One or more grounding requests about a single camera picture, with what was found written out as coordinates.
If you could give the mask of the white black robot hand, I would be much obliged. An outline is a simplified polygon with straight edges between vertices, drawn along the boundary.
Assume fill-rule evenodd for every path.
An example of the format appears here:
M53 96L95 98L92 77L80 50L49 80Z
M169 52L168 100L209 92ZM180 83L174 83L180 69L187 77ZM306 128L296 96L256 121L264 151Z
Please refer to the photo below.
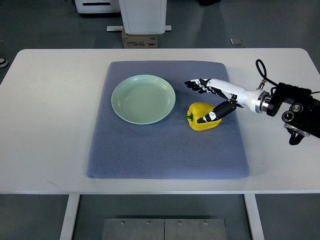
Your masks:
M254 113L263 112L263 102L270 94L261 88L245 88L219 79L192 79L184 83L199 94L215 94L225 99L202 117L193 117L198 124L215 122L232 113L237 107L247 107Z

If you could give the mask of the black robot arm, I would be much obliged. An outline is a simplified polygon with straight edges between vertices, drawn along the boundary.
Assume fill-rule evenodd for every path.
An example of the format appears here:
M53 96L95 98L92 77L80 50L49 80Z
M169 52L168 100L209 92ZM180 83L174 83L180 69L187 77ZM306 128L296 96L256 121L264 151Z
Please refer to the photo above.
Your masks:
M310 89L278 83L266 98L263 111L274 117L283 103L289 104L281 119L290 134L289 144L298 145L304 137L320 137L320 101L313 98Z

